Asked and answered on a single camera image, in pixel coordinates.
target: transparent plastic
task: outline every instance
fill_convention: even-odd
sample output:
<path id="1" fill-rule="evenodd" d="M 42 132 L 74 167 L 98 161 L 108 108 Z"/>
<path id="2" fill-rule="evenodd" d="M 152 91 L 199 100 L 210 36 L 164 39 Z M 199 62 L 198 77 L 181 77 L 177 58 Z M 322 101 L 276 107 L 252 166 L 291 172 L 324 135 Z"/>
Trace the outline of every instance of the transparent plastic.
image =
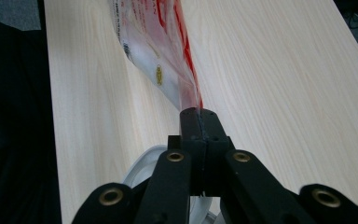
<path id="1" fill-rule="evenodd" d="M 202 107 L 179 0 L 112 0 L 127 57 L 178 108 Z"/>

